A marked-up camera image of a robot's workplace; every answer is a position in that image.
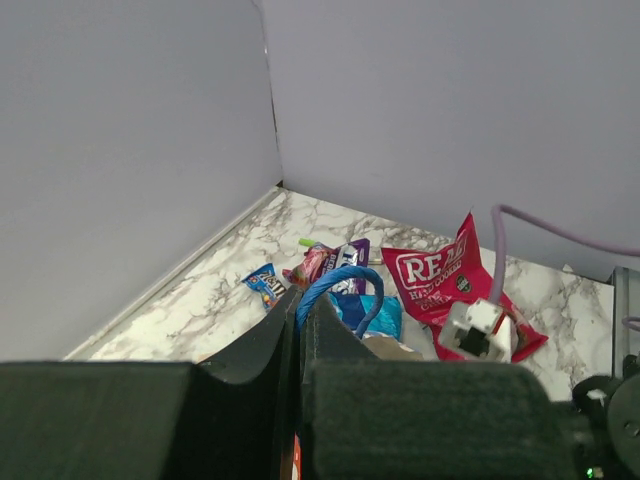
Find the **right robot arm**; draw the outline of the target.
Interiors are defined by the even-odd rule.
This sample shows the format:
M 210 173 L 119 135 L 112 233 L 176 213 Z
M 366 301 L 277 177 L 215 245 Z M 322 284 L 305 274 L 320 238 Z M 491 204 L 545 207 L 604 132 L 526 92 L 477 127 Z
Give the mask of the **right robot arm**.
M 596 375 L 576 384 L 572 402 L 589 432 L 577 447 L 584 479 L 639 477 L 639 357 L 623 360 L 620 378 Z

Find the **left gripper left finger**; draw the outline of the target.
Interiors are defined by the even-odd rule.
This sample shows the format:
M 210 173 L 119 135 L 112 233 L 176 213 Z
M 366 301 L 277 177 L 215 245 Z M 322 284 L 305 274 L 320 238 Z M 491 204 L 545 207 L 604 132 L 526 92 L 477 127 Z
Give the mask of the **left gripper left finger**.
M 200 363 L 4 363 L 2 477 L 290 478 L 300 296 Z

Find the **red chips bag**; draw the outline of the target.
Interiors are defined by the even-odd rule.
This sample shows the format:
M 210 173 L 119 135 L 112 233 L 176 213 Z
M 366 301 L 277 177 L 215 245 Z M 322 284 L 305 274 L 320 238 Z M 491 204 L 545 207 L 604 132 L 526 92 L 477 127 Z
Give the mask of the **red chips bag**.
M 493 278 L 482 264 L 473 215 L 466 216 L 452 243 L 435 252 L 384 247 L 381 255 L 405 311 L 430 329 L 438 358 L 465 359 L 441 346 L 438 336 L 454 302 L 472 304 L 483 299 L 492 303 Z M 548 337 L 534 329 L 506 294 L 492 304 L 511 318 L 511 362 L 526 359 L 547 343 Z

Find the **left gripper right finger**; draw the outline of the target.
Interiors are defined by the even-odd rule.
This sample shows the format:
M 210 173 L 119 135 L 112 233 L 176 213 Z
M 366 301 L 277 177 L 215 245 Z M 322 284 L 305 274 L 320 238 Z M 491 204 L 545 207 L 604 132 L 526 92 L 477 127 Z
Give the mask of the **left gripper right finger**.
M 301 330 L 305 479 L 573 479 L 527 369 L 374 356 L 319 299 Z

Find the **blue checkered paper bag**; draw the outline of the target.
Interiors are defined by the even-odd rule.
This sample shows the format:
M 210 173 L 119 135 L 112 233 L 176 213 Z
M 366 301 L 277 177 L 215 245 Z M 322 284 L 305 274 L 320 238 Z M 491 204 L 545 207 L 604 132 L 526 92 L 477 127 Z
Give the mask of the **blue checkered paper bag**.
M 399 301 L 371 269 L 343 267 L 289 289 L 254 327 L 199 362 L 215 379 L 217 402 L 203 478 L 312 478 L 313 361 L 422 360 L 401 332 Z

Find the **purple berries candy bag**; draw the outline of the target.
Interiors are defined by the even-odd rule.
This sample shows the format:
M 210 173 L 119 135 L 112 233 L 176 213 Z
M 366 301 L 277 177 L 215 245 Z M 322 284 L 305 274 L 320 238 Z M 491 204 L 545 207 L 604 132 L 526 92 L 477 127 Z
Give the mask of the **purple berries candy bag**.
M 370 240 L 353 240 L 339 247 L 329 247 L 320 242 L 311 245 L 301 263 L 292 269 L 283 269 L 283 277 L 291 284 L 308 288 L 327 272 L 346 266 L 367 267 Z

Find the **small blue candy packet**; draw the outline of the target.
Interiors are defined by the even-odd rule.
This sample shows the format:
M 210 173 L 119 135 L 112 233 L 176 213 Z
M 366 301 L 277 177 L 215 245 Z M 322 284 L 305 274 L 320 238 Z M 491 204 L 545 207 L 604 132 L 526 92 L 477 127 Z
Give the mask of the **small blue candy packet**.
M 266 311 L 270 311 L 287 292 L 287 287 L 276 275 L 272 263 L 267 263 L 247 275 L 242 282 L 256 292 Z

